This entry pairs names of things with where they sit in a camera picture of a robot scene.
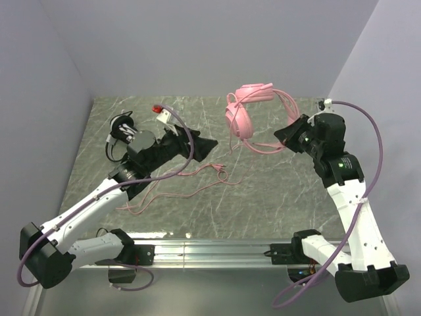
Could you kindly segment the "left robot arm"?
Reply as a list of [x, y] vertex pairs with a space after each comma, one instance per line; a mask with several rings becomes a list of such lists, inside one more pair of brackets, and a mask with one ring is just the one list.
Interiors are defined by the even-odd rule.
[[143, 130], [134, 134], [121, 162], [100, 185], [76, 205], [40, 226], [27, 224], [20, 231], [17, 272], [19, 285], [27, 269], [45, 289], [62, 282], [72, 271], [100, 261], [130, 269], [140, 262], [134, 240], [122, 229], [81, 240], [80, 236], [102, 217], [134, 199], [154, 181], [152, 173], [180, 155], [187, 162], [203, 161], [217, 140], [202, 138], [198, 130], [176, 126], [164, 136]]

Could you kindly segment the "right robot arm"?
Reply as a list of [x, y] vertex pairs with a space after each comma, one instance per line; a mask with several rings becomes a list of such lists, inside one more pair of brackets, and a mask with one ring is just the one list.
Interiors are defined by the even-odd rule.
[[320, 113], [312, 118], [301, 115], [274, 135], [286, 148], [312, 158], [345, 230], [338, 246], [315, 230], [296, 232], [297, 254], [321, 264], [321, 270], [334, 277], [340, 296], [356, 302], [393, 293], [410, 273], [396, 262], [382, 238], [360, 163], [345, 151], [345, 131], [343, 117]]

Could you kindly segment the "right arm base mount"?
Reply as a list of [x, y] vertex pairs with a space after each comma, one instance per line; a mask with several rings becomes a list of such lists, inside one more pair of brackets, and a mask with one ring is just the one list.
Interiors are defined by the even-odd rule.
[[288, 277], [292, 283], [316, 273], [316, 261], [305, 256], [293, 243], [270, 244], [269, 250], [263, 254], [270, 258], [273, 265], [286, 266]]

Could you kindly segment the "pink headphones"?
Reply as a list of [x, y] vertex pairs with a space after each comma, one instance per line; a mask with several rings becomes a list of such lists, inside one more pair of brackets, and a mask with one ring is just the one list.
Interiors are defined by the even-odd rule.
[[280, 120], [287, 127], [300, 116], [299, 107], [288, 93], [269, 84], [246, 84], [226, 96], [225, 119], [231, 138], [237, 138], [250, 151], [272, 155], [285, 149], [280, 141], [255, 142], [257, 119], [265, 113], [281, 114]]

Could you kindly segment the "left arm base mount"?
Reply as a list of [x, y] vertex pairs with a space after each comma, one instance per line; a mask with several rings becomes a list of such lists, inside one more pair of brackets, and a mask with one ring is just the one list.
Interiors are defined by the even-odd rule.
[[136, 275], [145, 272], [150, 280], [145, 286], [151, 285], [154, 280], [153, 273], [147, 268], [154, 262], [155, 246], [151, 244], [134, 244], [125, 246], [116, 259], [103, 259], [96, 261], [98, 266], [109, 266], [108, 280], [112, 285], [120, 286], [131, 284]]

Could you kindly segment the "white black headphones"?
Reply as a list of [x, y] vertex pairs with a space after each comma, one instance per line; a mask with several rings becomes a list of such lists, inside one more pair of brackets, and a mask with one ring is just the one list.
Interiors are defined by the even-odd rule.
[[105, 142], [105, 155], [113, 163], [121, 161], [121, 159], [115, 159], [112, 154], [117, 141], [128, 145], [135, 134], [138, 133], [138, 129], [135, 127], [134, 120], [131, 117], [132, 113], [133, 111], [122, 111], [109, 122], [110, 132]]

